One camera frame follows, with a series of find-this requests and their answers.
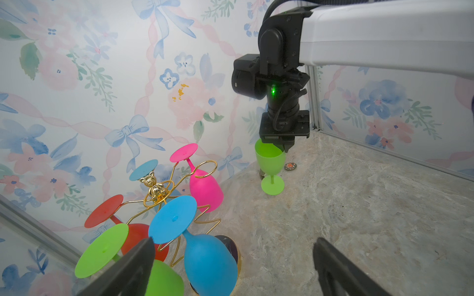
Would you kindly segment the blue wine glass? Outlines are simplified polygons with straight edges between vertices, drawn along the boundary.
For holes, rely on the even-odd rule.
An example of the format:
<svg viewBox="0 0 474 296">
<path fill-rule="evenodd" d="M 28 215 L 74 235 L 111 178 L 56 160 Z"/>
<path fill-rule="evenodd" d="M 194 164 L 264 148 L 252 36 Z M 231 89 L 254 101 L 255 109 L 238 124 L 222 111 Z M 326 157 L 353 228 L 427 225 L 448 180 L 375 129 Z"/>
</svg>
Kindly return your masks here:
<svg viewBox="0 0 474 296">
<path fill-rule="evenodd" d="M 185 272 L 201 296 L 229 296 L 238 281 L 238 265 L 225 245 L 209 234 L 188 231 L 198 209 L 194 197 L 180 196 L 168 202 L 153 218 L 149 237 L 166 244 L 180 236 L 186 239 Z"/>
</svg>

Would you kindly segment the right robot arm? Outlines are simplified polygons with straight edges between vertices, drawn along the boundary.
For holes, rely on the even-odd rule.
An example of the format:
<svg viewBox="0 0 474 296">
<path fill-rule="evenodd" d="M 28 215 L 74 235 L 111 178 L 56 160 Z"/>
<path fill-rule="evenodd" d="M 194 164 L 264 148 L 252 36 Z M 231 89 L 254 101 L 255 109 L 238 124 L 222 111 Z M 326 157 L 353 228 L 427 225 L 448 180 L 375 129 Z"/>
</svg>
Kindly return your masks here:
<svg viewBox="0 0 474 296">
<path fill-rule="evenodd" d="M 309 113 L 299 108 L 310 77 L 304 65 L 345 65 L 474 75 L 472 1 L 307 1 L 265 13 L 258 54 L 234 61 L 234 92 L 266 99 L 259 136 L 287 152 L 310 133 Z"/>
</svg>

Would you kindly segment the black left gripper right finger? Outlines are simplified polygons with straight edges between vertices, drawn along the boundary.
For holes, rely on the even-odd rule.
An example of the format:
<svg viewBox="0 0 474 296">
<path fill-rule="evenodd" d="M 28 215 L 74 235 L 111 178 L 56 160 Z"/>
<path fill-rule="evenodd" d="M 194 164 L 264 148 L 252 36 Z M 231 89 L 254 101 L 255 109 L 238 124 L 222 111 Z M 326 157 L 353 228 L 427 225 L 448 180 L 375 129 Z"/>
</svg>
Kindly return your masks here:
<svg viewBox="0 0 474 296">
<path fill-rule="evenodd" d="M 325 238 L 318 238 L 312 256 L 325 296 L 388 296 L 389 293 Z"/>
</svg>

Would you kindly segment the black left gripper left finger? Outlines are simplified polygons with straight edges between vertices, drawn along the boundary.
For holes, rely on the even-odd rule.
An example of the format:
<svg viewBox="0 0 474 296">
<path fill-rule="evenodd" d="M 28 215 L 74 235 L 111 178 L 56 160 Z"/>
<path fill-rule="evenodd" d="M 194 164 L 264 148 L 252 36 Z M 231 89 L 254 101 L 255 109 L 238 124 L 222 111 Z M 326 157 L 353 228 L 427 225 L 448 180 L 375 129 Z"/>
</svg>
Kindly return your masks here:
<svg viewBox="0 0 474 296">
<path fill-rule="evenodd" d="M 77 262 L 77 277 L 87 278 L 99 272 L 113 260 L 126 240 L 125 236 L 97 238 Z M 153 240 L 142 239 L 79 294 L 81 296 L 143 296 L 151 275 L 154 253 Z"/>
</svg>

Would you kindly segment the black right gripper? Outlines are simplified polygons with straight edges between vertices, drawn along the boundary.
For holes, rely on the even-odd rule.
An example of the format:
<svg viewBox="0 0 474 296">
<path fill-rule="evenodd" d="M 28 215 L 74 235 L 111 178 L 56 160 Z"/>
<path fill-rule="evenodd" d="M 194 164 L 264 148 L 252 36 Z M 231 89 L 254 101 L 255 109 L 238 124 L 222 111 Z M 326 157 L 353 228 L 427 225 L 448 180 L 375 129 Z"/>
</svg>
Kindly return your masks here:
<svg viewBox="0 0 474 296">
<path fill-rule="evenodd" d="M 267 87 L 268 110 L 263 113 L 259 136 L 264 144 L 273 144 L 282 151 L 295 145 L 297 137 L 310 136 L 310 112 L 301 110 L 299 99 L 305 88 L 273 82 Z"/>
</svg>

